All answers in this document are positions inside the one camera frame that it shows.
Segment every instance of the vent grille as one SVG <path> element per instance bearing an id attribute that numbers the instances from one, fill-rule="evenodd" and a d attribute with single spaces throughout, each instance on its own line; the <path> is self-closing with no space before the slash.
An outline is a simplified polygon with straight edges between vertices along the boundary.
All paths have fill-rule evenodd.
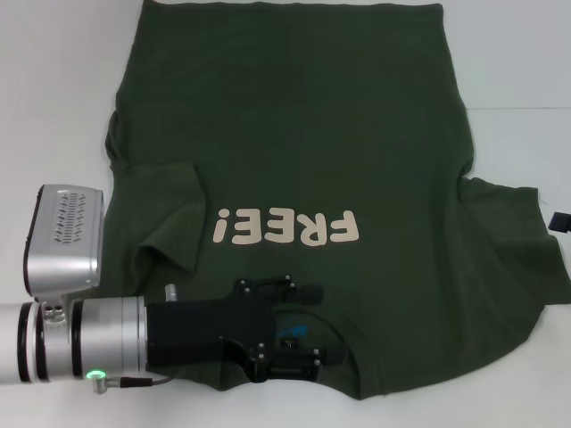
<path id="1" fill-rule="evenodd" d="M 83 238 L 86 196 L 83 193 L 61 193 L 57 204 L 54 241 L 69 245 Z"/>

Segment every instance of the black object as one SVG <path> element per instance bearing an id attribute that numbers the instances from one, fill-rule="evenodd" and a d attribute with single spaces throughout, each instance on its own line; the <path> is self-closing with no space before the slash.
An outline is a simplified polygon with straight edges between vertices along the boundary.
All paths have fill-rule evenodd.
<path id="1" fill-rule="evenodd" d="M 227 297 L 147 305 L 147 361 L 174 366 L 205 361 L 234 361 L 255 383 L 268 379 L 316 381 L 323 365 L 342 364 L 344 346 L 302 350 L 285 338 L 275 349 L 272 306 L 317 305 L 323 288 L 298 287 L 290 276 L 263 281 L 239 279 Z"/>
<path id="2" fill-rule="evenodd" d="M 37 211 L 39 210 L 39 202 L 42 200 L 42 193 L 44 192 L 44 187 L 39 188 L 37 193 L 36 208 L 34 209 L 34 215 L 32 216 L 32 224 L 29 227 L 28 239 L 26 239 L 26 248 L 24 249 L 24 286 L 26 291 L 31 296 L 29 291 L 29 279 L 28 279 L 28 256 L 29 256 L 29 245 L 31 244 L 32 234 L 34 233 L 34 226 L 36 225 Z"/>
<path id="3" fill-rule="evenodd" d="M 20 380 L 29 383 L 28 358 L 26 356 L 26 338 L 28 332 L 28 318 L 31 303 L 21 305 L 20 317 L 18 318 L 18 343 L 16 344 L 16 355 L 18 356 L 18 373 Z"/>
<path id="4" fill-rule="evenodd" d="M 571 215 L 564 212 L 556 212 L 553 214 L 549 229 L 555 232 L 563 232 L 564 234 L 571 231 Z"/>
<path id="5" fill-rule="evenodd" d="M 83 315 L 83 300 L 76 300 L 71 311 L 71 369 L 76 379 L 83 379 L 81 363 L 81 316 Z"/>
<path id="6" fill-rule="evenodd" d="M 142 388 L 145 386 L 153 386 L 153 378 L 151 377 L 121 377 L 119 380 L 120 388 Z"/>
<path id="7" fill-rule="evenodd" d="M 44 343 L 44 317 L 42 316 L 42 305 L 39 305 L 37 308 L 36 370 L 37 378 L 40 381 L 49 381 L 49 378 L 47 377 L 46 346 Z"/>

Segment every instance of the exclamation mark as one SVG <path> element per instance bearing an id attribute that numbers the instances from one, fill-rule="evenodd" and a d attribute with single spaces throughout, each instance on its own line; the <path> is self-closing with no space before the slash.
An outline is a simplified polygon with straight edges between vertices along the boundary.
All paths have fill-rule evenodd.
<path id="1" fill-rule="evenodd" d="M 222 210 L 218 211 L 218 215 L 220 216 L 220 219 L 216 222 L 216 227 L 214 228 L 214 236 L 212 237 L 212 240 L 215 243 L 221 243 L 224 240 L 224 235 L 226 234 L 226 226 L 228 225 L 228 222 L 224 218 L 228 218 L 230 211 L 226 208 L 223 208 Z"/>

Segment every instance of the silver camera housing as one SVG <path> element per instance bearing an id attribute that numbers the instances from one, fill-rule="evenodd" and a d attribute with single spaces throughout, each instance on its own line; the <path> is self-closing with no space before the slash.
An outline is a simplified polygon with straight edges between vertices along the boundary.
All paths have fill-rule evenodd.
<path id="1" fill-rule="evenodd" d="M 30 296 L 58 300 L 99 285 L 103 193 L 75 185 L 44 185 L 24 254 Z"/>

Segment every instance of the cable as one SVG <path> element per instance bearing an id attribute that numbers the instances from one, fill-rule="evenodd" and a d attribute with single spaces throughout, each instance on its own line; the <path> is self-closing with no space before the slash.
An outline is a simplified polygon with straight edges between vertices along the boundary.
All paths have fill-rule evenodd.
<path id="1" fill-rule="evenodd" d="M 153 381 L 153 386 L 155 385 L 164 385 L 165 383 L 169 383 L 170 381 L 172 381 L 174 379 L 174 377 L 169 376 L 169 377 L 165 377 L 164 379 L 159 379 L 158 381 Z"/>
<path id="2" fill-rule="evenodd" d="M 159 379 L 154 381 L 151 377 L 126 377 L 123 376 L 119 379 L 119 387 L 120 388 L 144 388 L 147 386 L 156 386 L 156 385 L 164 385 L 172 381 L 174 377 L 165 377 L 163 379 Z"/>

